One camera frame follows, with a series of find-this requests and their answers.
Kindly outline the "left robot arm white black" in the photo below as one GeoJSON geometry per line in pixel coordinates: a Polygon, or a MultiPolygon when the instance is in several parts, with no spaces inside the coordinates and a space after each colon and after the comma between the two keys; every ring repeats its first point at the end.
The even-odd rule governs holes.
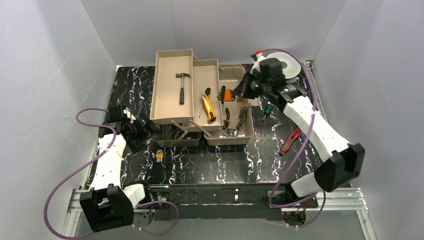
{"type": "Polygon", "coordinates": [[[95,174],[88,191],[79,197],[82,211],[95,233],[129,226],[134,210],[144,201],[147,186],[142,181],[121,183],[121,164],[125,148],[138,153],[147,148],[146,141],[160,131],[145,113],[134,116],[123,105],[106,111],[99,126],[95,174]]]}

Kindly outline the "black handled silver pliers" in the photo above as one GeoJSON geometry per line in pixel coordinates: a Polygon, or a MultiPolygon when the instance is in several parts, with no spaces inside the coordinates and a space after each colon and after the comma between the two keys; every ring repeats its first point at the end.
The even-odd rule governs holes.
{"type": "Polygon", "coordinates": [[[247,112],[244,111],[243,114],[242,114],[242,117],[239,120],[238,124],[236,125],[235,129],[233,129],[233,128],[229,129],[229,136],[230,137],[237,136],[237,134],[240,131],[240,129],[241,129],[243,123],[245,122],[246,118],[247,118],[247,112]]]}

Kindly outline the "beige plastic tool box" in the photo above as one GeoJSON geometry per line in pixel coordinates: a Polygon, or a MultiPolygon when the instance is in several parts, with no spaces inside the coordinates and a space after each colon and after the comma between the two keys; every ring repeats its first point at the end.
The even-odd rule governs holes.
{"type": "Polygon", "coordinates": [[[154,141],[163,148],[245,145],[254,136],[251,104],[223,100],[245,75],[241,64],[198,59],[192,49],[156,53],[150,119],[160,128],[154,141]]]}

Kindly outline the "orange utility knife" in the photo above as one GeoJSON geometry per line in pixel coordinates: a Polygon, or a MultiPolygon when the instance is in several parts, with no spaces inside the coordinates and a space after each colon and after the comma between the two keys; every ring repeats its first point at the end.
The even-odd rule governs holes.
{"type": "Polygon", "coordinates": [[[205,95],[203,95],[203,96],[205,97],[205,100],[203,102],[204,102],[204,109],[205,109],[206,114],[207,114],[207,122],[212,123],[216,120],[217,115],[216,115],[216,113],[213,109],[211,102],[210,102],[209,96],[205,96],[205,95]]]}

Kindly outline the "black handled claw hammer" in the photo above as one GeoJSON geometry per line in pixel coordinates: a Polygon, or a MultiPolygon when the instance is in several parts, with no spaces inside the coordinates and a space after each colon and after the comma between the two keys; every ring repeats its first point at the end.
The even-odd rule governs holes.
{"type": "Polygon", "coordinates": [[[184,79],[191,78],[191,75],[188,73],[176,73],[176,78],[180,78],[180,93],[179,93],[179,104],[183,105],[185,103],[185,91],[184,91],[184,79]]]}

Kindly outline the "yellow black screwdriver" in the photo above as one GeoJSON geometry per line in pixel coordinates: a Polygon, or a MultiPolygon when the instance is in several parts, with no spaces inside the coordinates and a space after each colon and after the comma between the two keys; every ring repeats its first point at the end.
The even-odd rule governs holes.
{"type": "Polygon", "coordinates": [[[199,118],[201,117],[201,115],[202,115],[202,113],[203,113],[203,111],[205,109],[204,101],[206,100],[206,98],[203,95],[209,96],[210,95],[210,92],[211,92],[211,88],[210,87],[207,87],[206,90],[204,91],[204,93],[202,94],[202,97],[201,97],[202,108],[201,108],[200,113],[199,113],[199,116],[198,116],[199,118]]]}

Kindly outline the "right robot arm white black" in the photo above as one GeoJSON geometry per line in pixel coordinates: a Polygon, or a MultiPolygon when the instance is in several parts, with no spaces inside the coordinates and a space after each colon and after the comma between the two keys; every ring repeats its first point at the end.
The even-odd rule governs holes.
{"type": "Polygon", "coordinates": [[[324,119],[315,103],[299,86],[288,83],[276,58],[258,62],[259,70],[244,75],[231,92],[238,97],[254,99],[265,96],[306,134],[317,150],[322,165],[285,187],[294,200],[318,191],[332,192],[360,175],[365,149],[352,144],[324,119]]]}

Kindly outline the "orange black small tool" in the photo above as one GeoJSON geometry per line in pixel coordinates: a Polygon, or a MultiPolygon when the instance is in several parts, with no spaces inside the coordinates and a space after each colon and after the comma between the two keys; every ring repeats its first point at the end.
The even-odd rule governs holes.
{"type": "MultiPolygon", "coordinates": [[[[220,98],[219,98],[220,97],[220,91],[218,92],[218,96],[217,96],[217,99],[218,100],[220,100],[220,98]]],[[[232,91],[230,89],[227,89],[226,88],[226,91],[225,91],[225,102],[232,102],[232,101],[235,101],[235,100],[236,100],[236,97],[233,95],[232,91]]]]}

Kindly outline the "red utility knife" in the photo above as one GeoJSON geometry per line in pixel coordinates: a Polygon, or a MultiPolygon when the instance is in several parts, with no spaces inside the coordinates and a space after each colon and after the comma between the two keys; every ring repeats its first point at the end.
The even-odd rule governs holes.
{"type": "Polygon", "coordinates": [[[295,128],[291,132],[291,134],[288,136],[288,138],[286,139],[282,147],[280,148],[279,155],[283,156],[285,153],[287,153],[290,150],[293,143],[300,137],[300,135],[301,135],[301,130],[298,127],[295,128]]]}

